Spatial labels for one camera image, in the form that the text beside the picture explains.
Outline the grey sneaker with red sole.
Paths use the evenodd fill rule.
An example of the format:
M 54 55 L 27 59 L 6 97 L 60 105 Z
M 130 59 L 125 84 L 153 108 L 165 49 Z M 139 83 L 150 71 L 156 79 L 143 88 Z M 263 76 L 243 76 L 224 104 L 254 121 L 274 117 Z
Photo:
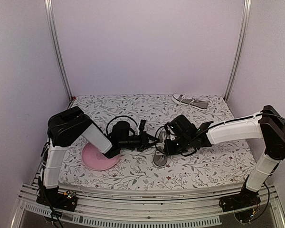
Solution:
M 159 142 L 155 146 L 155 154 L 153 156 L 153 164 L 158 168 L 163 168 L 168 161 L 168 155 L 164 153 L 164 140 L 167 138 L 167 133 L 164 129 L 159 131 Z

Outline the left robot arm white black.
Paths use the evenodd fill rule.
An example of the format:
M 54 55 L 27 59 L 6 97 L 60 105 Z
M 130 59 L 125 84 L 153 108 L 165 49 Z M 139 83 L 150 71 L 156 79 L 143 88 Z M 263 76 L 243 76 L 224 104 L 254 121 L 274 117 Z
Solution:
M 148 134 L 145 120 L 137 124 L 137 130 L 126 121 L 118 121 L 111 133 L 103 132 L 99 126 L 78 106 L 67 109 L 48 121 L 48 140 L 42 151 L 42 169 L 38 178 L 37 203 L 56 209 L 75 211 L 78 198 L 73 191 L 59 193 L 58 178 L 66 150 L 78 138 L 85 138 L 96 152 L 108 160 L 116 159 L 121 149 L 136 149 L 142 152 L 159 142 Z

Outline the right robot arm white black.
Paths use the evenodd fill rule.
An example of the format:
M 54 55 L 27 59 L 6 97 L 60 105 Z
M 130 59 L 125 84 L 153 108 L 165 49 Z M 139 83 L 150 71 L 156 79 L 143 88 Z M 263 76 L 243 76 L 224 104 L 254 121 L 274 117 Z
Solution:
M 187 156 L 186 150 L 211 147 L 220 143 L 262 139 L 265 151 L 246 178 L 240 193 L 220 198 L 224 212 L 251 207 L 260 203 L 258 192 L 267 178 L 285 159 L 285 118 L 270 105 L 259 113 L 220 123 L 205 122 L 196 127 L 184 115 L 165 124 L 163 153 Z

